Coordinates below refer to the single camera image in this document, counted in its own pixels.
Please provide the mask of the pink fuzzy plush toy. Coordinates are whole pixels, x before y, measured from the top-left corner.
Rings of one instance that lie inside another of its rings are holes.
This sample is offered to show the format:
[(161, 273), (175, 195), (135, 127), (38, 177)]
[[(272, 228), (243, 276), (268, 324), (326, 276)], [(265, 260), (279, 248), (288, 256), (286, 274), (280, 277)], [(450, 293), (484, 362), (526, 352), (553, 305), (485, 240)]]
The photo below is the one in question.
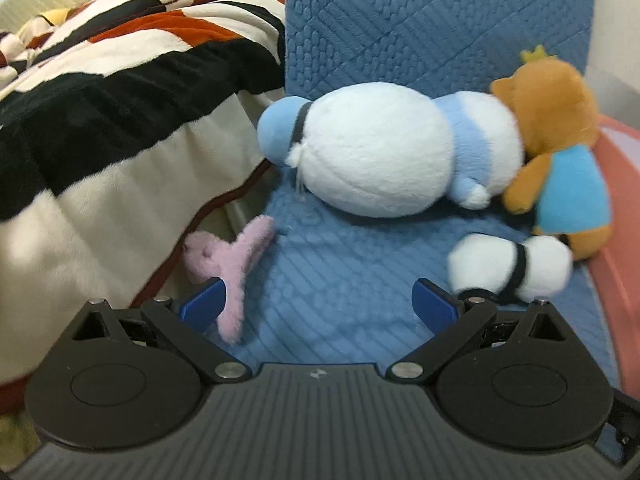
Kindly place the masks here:
[(241, 339), (245, 279), (274, 239), (274, 220), (261, 214), (250, 220), (233, 242), (204, 231), (191, 233), (183, 244), (183, 264), (194, 284), (220, 278), (226, 300), (217, 316), (217, 330), (226, 344)]

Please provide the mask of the white black panda plush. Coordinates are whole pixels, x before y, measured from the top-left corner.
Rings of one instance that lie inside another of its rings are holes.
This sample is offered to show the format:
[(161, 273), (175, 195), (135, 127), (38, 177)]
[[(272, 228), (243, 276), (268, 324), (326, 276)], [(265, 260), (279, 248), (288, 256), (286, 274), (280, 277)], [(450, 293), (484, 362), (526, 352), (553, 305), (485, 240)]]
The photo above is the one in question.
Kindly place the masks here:
[(496, 304), (529, 304), (566, 287), (573, 254), (553, 236), (533, 236), (517, 243), (472, 233), (448, 255), (448, 280), (454, 296), (486, 298)]

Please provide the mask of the pink storage box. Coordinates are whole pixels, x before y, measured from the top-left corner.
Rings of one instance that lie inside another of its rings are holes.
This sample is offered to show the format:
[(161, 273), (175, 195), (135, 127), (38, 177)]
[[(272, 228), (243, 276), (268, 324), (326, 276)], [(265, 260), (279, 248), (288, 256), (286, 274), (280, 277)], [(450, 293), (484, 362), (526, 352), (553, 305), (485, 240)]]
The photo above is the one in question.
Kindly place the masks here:
[(594, 154), (611, 194), (613, 235), (588, 262), (622, 389), (639, 395), (639, 131), (602, 115)]

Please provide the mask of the brown bear plush blue shirt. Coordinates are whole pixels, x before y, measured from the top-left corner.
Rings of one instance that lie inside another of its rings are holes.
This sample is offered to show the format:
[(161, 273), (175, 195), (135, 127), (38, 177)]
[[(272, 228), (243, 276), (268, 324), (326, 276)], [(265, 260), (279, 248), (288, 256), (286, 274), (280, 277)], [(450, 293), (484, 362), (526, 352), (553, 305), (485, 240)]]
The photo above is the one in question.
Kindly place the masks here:
[(544, 47), (522, 53), (523, 65), (494, 80), (491, 93), (514, 114), (526, 164), (503, 193), (511, 214), (533, 211), (533, 233), (562, 240), (576, 260), (610, 239), (608, 185), (594, 157), (599, 109), (582, 73)]

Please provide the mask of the white blue plush doll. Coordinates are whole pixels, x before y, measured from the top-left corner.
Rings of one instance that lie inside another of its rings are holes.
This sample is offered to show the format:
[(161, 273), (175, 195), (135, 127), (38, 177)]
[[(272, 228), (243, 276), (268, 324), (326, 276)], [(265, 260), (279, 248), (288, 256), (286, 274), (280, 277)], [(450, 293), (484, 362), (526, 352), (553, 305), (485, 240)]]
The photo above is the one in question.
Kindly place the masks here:
[(366, 82), (286, 96), (262, 113), (257, 135), (265, 158), (294, 169), (319, 200), (368, 218), (420, 214), (443, 197), (484, 209), (524, 164), (513, 113), (475, 91), (431, 99)]

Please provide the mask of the striped fleece blanket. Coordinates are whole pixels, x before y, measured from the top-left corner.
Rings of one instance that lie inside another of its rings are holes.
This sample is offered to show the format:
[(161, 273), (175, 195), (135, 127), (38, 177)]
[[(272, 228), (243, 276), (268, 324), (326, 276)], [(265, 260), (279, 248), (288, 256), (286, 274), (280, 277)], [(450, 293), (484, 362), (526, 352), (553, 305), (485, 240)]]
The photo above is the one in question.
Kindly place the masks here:
[(86, 300), (174, 289), (184, 238), (265, 172), (285, 0), (93, 0), (1, 87), (1, 393)]

